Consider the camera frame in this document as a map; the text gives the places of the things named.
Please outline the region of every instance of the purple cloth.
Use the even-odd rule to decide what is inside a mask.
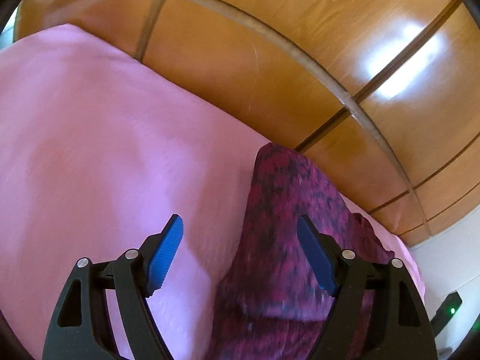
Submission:
[[[353,249],[366,261],[387,263],[394,256],[310,160],[265,145],[255,161],[237,254],[217,288],[205,360],[306,358],[333,299],[318,287],[297,240],[303,214],[342,249]],[[350,358],[359,355],[372,301],[366,292]]]

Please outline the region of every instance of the round metal rivet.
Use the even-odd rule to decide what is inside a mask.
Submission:
[[[138,250],[130,249],[125,252],[125,257],[129,260],[135,259],[138,256]]]
[[[403,262],[402,260],[400,259],[393,259],[392,260],[392,265],[395,267],[395,268],[401,268],[403,266]]]
[[[355,258],[355,252],[350,249],[345,249],[342,252],[342,256],[344,259],[353,260]]]
[[[79,268],[83,268],[84,266],[87,266],[87,265],[88,265],[88,259],[86,259],[85,257],[77,261],[77,266]]]

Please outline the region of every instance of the floral patterned cloth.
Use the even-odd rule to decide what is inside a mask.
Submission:
[[[298,218],[342,249],[387,263],[368,222],[352,214],[328,178],[303,155],[269,143],[258,152],[241,240],[217,288],[205,360],[303,360],[322,330],[333,299],[318,287],[297,240]],[[349,358],[359,355],[373,295],[366,292]]]

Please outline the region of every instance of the pink bed sheet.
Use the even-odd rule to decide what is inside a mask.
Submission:
[[[201,359],[255,156],[267,142],[75,26],[2,50],[0,309],[30,353],[41,358],[57,297],[80,257],[115,259],[176,212],[184,238],[149,305],[174,358]],[[368,218],[422,294],[406,247]],[[112,294],[109,305],[118,347],[131,358]]]

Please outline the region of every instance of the blue gripper pad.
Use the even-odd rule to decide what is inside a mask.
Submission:
[[[320,234],[306,215],[302,215],[298,219],[297,238],[319,287],[327,290],[330,296],[334,296],[338,291],[338,284],[335,280],[335,269],[337,268],[335,253],[341,251],[340,247],[329,235]]]
[[[182,218],[173,214],[162,232],[148,237],[140,247],[146,273],[145,297],[162,287],[182,237]]]

